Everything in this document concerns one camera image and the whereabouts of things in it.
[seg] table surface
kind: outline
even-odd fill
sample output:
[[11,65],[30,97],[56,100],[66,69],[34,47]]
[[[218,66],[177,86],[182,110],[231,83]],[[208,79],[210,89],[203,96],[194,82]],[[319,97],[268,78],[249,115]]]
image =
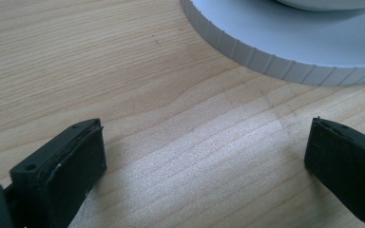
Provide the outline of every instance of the table surface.
[[0,183],[69,125],[105,127],[71,227],[365,227],[304,169],[316,116],[365,133],[365,85],[239,66],[179,0],[0,0]]

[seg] small hole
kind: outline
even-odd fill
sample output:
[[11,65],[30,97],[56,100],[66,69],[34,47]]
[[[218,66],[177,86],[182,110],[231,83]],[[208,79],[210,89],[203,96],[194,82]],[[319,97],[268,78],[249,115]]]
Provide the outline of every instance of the small hole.
[[36,167],[37,167],[37,165],[36,165],[36,164],[28,164],[28,165],[25,167],[25,169],[26,169],[27,171],[31,171],[31,170],[35,169]]

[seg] ridged edge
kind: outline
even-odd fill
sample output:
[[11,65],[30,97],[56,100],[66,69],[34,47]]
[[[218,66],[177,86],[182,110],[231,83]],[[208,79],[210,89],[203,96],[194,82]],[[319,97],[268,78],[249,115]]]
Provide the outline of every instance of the ridged edge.
[[213,48],[256,72],[310,86],[365,84],[365,67],[319,66],[288,60],[244,44],[205,18],[192,0],[181,0],[182,9],[195,31]]

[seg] round gray base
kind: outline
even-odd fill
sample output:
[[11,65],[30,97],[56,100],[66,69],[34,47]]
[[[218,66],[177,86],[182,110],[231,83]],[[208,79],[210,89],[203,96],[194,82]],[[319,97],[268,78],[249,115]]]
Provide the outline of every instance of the round gray base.
[[274,0],[181,0],[198,34],[237,63],[293,83],[365,83],[365,9],[310,12]]

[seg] wooden table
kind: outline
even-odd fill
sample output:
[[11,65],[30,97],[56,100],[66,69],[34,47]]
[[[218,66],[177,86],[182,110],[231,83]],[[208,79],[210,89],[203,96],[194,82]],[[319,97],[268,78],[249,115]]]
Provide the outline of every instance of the wooden table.
[[72,227],[365,227],[304,169],[316,116],[365,133],[365,85],[239,66],[179,0],[0,1],[0,183],[69,125],[105,126]]

